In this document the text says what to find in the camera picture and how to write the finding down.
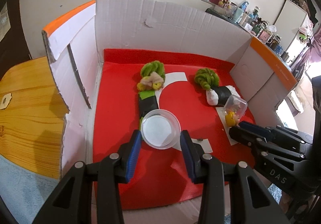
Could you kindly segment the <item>white refrigerator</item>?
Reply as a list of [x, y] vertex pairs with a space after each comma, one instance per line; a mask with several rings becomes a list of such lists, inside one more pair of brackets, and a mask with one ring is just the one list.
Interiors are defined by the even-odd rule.
[[306, 11], [291, 0], [286, 0], [274, 25], [277, 28], [276, 34], [281, 37], [281, 57], [290, 64], [306, 46], [306, 43], [299, 39], [299, 29], [309, 27], [309, 16]]

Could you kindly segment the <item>doll with green black wrap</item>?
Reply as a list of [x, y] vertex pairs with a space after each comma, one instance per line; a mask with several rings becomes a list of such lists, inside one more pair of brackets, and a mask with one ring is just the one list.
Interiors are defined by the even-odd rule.
[[139, 105], [139, 128], [147, 113], [159, 108], [155, 92], [162, 89], [164, 79], [155, 71], [144, 76], [137, 84]]

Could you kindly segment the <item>blond haired figurine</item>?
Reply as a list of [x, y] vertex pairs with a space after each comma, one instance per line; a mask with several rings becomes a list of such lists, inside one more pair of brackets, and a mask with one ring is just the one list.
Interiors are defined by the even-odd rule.
[[228, 127], [233, 127], [233, 126], [237, 126], [240, 122], [239, 116], [233, 112], [233, 111], [228, 111], [225, 114], [225, 123], [226, 126]]

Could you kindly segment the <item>clutter of bottles on side table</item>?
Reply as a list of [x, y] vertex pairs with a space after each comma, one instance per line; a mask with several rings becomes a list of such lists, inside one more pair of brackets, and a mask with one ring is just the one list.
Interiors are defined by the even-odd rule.
[[258, 15], [260, 10], [258, 7], [248, 12], [246, 10], [248, 5], [248, 1], [243, 1], [240, 5], [228, 2], [224, 7], [214, 5], [207, 12], [251, 33], [281, 57], [283, 47], [281, 46], [281, 37], [276, 33], [276, 26], [269, 24]]

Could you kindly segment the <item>clear round plastic cup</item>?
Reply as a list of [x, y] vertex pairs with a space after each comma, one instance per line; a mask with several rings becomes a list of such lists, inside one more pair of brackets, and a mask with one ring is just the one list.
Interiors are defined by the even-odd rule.
[[156, 109], [144, 116], [140, 131], [148, 146], [166, 150], [178, 145], [181, 125], [170, 111]]

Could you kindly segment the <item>orange white cardboard box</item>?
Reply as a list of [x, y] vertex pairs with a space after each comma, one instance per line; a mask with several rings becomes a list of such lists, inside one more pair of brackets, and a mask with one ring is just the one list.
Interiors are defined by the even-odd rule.
[[158, 106], [175, 114], [194, 139], [220, 160], [254, 165], [248, 147], [230, 141], [205, 92], [198, 69], [217, 72], [249, 106], [244, 119], [280, 123], [276, 106], [296, 85], [288, 66], [242, 28], [203, 11], [154, 0], [93, 0], [42, 31], [48, 63], [68, 112], [59, 176], [79, 160], [97, 162], [139, 127], [140, 70], [162, 62], [166, 81]]

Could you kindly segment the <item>doll with black white wrap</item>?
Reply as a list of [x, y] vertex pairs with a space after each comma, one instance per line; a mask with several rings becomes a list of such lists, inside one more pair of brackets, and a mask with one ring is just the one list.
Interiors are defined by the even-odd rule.
[[225, 106], [231, 95], [240, 97], [239, 93], [237, 93], [235, 87], [232, 85], [213, 87], [206, 91], [207, 103], [210, 106]]

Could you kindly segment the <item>small cream tag on table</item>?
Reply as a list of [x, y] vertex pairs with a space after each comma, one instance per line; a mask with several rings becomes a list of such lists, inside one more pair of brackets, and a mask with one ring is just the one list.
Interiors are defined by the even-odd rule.
[[0, 103], [0, 110], [6, 109], [12, 99], [12, 94], [5, 94]]

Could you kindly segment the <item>pink curtain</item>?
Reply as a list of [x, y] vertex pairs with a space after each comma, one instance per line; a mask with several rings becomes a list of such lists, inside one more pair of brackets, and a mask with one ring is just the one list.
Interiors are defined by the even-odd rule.
[[299, 82], [309, 66], [318, 62], [320, 62], [320, 27], [290, 65], [292, 75]]

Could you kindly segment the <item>light blue towel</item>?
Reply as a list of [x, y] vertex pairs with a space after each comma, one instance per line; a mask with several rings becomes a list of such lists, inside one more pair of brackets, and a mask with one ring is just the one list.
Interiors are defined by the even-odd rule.
[[1, 197], [18, 223], [32, 223], [58, 183], [1, 156]]

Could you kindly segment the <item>small clear plastic box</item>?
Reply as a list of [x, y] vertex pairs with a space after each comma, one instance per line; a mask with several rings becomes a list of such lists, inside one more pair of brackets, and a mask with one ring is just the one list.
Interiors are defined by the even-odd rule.
[[248, 108], [246, 100], [239, 96], [231, 95], [224, 105], [224, 111], [226, 114], [232, 112], [238, 119], [241, 119]]

